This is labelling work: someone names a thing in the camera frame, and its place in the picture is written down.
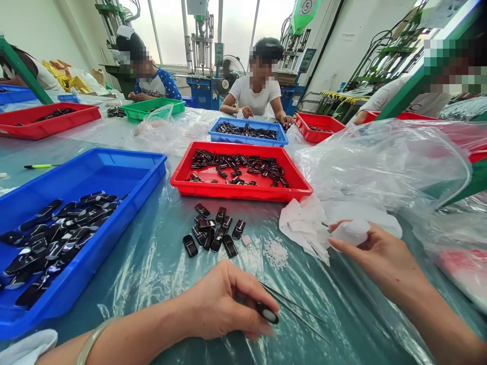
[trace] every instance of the hand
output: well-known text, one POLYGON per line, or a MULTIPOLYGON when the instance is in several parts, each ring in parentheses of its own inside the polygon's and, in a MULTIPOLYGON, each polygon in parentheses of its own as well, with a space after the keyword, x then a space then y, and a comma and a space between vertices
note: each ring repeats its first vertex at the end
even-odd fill
POLYGON ((281 124, 284 127, 284 130, 288 130, 294 124, 294 119, 291 116, 283 116, 281 118, 281 124))
MULTIPOLYGON (((333 232, 342 222, 330 225, 333 232)), ((368 239, 357 247, 330 237, 330 244, 353 259, 392 302, 400 304, 410 291, 430 287, 404 241, 370 224, 368 239)))
POLYGON ((250 106, 244 106, 243 108, 241 108, 241 110, 243 113, 243 117, 245 119, 248 119, 249 117, 254 116, 254 112, 252 111, 252 109, 250 109, 250 106))
POLYGON ((270 324, 257 312, 256 302, 274 313, 280 308, 275 299, 251 274, 229 260, 216 265, 195 286, 183 293, 182 305, 189 305, 188 319, 192 337, 211 340, 232 331, 243 331, 251 340, 272 335, 270 324), (238 303, 239 298, 246 305, 238 303))
POLYGON ((146 101, 152 99, 155 99, 155 97, 144 93, 135 94, 134 97, 132 98, 133 101, 146 101))

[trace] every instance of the yellow cloth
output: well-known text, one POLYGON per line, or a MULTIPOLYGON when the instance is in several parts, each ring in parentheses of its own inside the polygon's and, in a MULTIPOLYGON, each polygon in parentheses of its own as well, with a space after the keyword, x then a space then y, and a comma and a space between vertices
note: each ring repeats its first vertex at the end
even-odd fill
POLYGON ((67 70, 67 68, 70 67, 69 64, 56 60, 51 61, 51 63, 42 61, 42 65, 49 70, 66 92, 71 92, 71 88, 75 88, 81 94, 88 94, 91 92, 83 80, 77 76, 74 78, 71 77, 67 70))

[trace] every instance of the blue plastic tray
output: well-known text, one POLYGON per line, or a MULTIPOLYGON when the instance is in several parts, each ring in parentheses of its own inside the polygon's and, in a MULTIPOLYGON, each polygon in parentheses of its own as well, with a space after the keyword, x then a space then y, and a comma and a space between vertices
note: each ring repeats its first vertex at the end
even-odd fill
POLYGON ((284 129, 282 125, 279 123, 257 122, 252 120, 242 120, 242 119, 234 119, 234 118, 220 118, 216 121, 214 126, 208 132, 208 134, 212 137, 212 142, 246 143, 246 144, 276 146, 276 147, 284 147, 285 145, 289 144, 288 138, 284 133, 284 129), (276 134, 277 140, 245 137, 245 136, 239 136, 234 134, 215 132, 217 130, 218 125, 222 122, 229 122, 232 123, 233 125, 236 125, 237 127, 244 127, 245 124, 248 123, 251 128, 265 128, 265 129, 274 130, 277 131, 276 134))
POLYGON ((37 97, 29 88, 0 85, 0 89, 12 90, 12 92, 9 93, 0 93, 0 105, 37 99, 37 97))
POLYGON ((74 102, 76 104, 80 103, 80 100, 78 99, 78 97, 76 95, 58 95, 57 99, 60 102, 74 102))
MULTIPOLYGON (((166 173, 166 159, 162 154, 96 148, 0 198, 3 233, 29 220, 57 198, 68 203, 100 190, 118 197, 129 193, 29 311, 15 306, 15 301, 38 275, 18 289, 0 292, 0 340, 22 336, 43 319, 59 317, 70 310, 166 173)), ((0 272, 19 251, 0 242, 0 272)))

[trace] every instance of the person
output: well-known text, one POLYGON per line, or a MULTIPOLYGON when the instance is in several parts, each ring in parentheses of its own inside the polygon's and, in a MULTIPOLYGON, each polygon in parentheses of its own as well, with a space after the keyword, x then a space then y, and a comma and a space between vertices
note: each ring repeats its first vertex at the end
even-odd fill
MULTIPOLYGON (((370 99, 360 107, 354 119, 355 125, 364 123, 367 112, 381 112, 412 76, 395 79, 379 88, 370 99)), ((437 118, 451 98, 450 93, 423 93, 418 95, 406 108, 426 117, 437 118)))
POLYGON ((171 74, 155 65, 144 42, 132 28, 121 25, 117 30, 116 42, 122 59, 130 60, 130 66, 137 76, 135 92, 128 95, 129 99, 145 101, 167 97, 183 100, 171 74))
MULTIPOLYGON (((342 222, 331 225, 330 230, 334 231, 342 222)), ((486 343, 453 313, 426 279, 406 244, 374 224, 370 226, 367 241, 357 247, 335 238, 329 239, 330 244, 354 260, 403 311, 438 364, 485 364, 486 343)), ((277 302, 254 276, 223 260, 187 292, 110 323, 91 347, 86 364, 147 365, 159 353, 189 337, 210 340, 231 331, 243 331, 252 340, 270 336, 272 327, 255 310, 256 302, 279 312, 277 302)), ((15 365, 75 364, 91 334, 78 336, 55 349, 51 349, 52 341, 35 347, 32 343, 39 342, 26 338, 5 351, 21 353, 12 356, 17 360, 30 356, 29 361, 15 365), (19 345, 23 341, 36 351, 16 349, 15 346, 22 348, 19 345)), ((13 364, 2 359, 0 354, 2 364, 13 364)))
POLYGON ((294 121, 286 115, 281 103, 281 88, 272 78, 272 69, 281 59, 284 48, 275 38, 259 40, 250 54, 250 75, 235 81, 228 96, 223 101, 220 111, 227 114, 238 114, 248 119, 254 115, 263 116, 270 103, 275 118, 284 128, 290 127, 294 121))
MULTIPOLYGON (((27 52, 22 51, 15 46, 10 46, 44 90, 53 90, 58 93, 64 93, 62 86, 58 83, 56 78, 52 76, 47 68, 42 66, 42 64, 40 64, 27 52)), ((0 65, 2 66, 3 70, 3 78, 0 79, 0 87, 1 85, 27 87, 24 80, 22 80, 21 77, 15 73, 15 70, 9 65, 3 55, 0 55, 0 65)))

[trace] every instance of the plastic tray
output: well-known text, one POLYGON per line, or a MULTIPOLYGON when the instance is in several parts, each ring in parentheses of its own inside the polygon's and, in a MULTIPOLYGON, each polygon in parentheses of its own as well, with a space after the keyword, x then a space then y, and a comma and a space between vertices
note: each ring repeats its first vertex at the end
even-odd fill
POLYGON ((0 105, 37 99, 29 88, 0 85, 0 89, 12 90, 9 93, 0 93, 0 105))
POLYGON ((173 104, 172 115, 184 112, 186 102, 168 98, 157 98, 152 100, 135 102, 129 105, 121 106, 129 118, 143 120, 149 110, 160 108, 165 105, 173 104))
MULTIPOLYGON (((0 340, 22 336, 43 319, 59 317, 70 310, 166 173, 166 159, 162 154, 96 148, 0 198, 0 210, 8 212, 0 220, 3 233, 29 220, 57 198, 67 203, 100 190, 118 197, 129 193, 29 311, 15 306, 15 301, 38 276, 18 289, 0 292, 0 340)), ((18 252, 19 249, 0 242, 0 272, 18 252)))
MULTIPOLYGON (((224 171, 230 179, 232 177, 230 173, 233 170, 225 169, 224 171)), ((313 193, 311 185, 304 179, 283 148, 235 143, 192 142, 171 177, 171 185, 177 187, 179 193, 183 196, 248 199, 283 203, 290 202, 293 198, 301 200, 301 198, 313 193), (284 168, 284 177, 291 188, 271 188, 272 179, 270 177, 263 177, 260 174, 249 174, 247 169, 244 168, 241 169, 243 174, 240 178, 245 181, 255 181, 257 186, 228 185, 225 183, 226 180, 215 171, 215 166, 208 166, 206 169, 191 169, 191 158, 194 156, 195 149, 204 149, 217 154, 275 157, 277 158, 277 163, 284 168), (208 184, 186 181, 193 172, 196 172, 200 179, 207 181, 208 184), (213 179, 218 180, 218 184, 210 184, 213 179)))
POLYGON ((99 118, 101 118, 99 106, 95 105, 55 103, 36 106, 1 114, 0 136, 39 140, 99 118), (72 108, 76 112, 36 122, 37 119, 51 114, 56 109, 66 107, 72 108), (16 124, 18 123, 23 124, 23 126, 17 127, 16 124))
POLYGON ((269 123, 269 122, 257 122, 252 120, 242 120, 235 118, 219 118, 213 127, 210 129, 208 134, 212 137, 212 142, 225 142, 225 143, 246 143, 246 144, 256 144, 263 146, 276 146, 284 147, 289 144, 288 138, 284 132, 284 129, 279 123, 269 123), (276 131, 277 140, 265 139, 265 138, 255 138, 255 137, 245 137, 235 134, 227 133, 217 133, 217 127, 220 123, 229 122, 237 127, 244 127, 245 124, 249 124, 251 128, 265 128, 269 130, 276 131))
MULTIPOLYGON (((380 112, 367 112, 367 116, 365 117, 364 124, 365 123, 370 123, 377 118, 377 116, 380 114, 380 112)), ((412 112, 402 112, 399 114, 397 119, 401 120, 439 120, 437 118, 431 118, 431 117, 426 117, 422 116, 421 114, 416 114, 412 112)))
POLYGON ((57 99, 60 102, 73 102, 76 104, 80 103, 80 100, 78 99, 78 97, 76 95, 58 95, 57 99))
POLYGON ((334 133, 345 129, 345 126, 333 117, 306 113, 296 113, 296 127, 305 140, 316 143, 324 141, 334 133), (313 131, 310 127, 329 130, 331 133, 313 131))

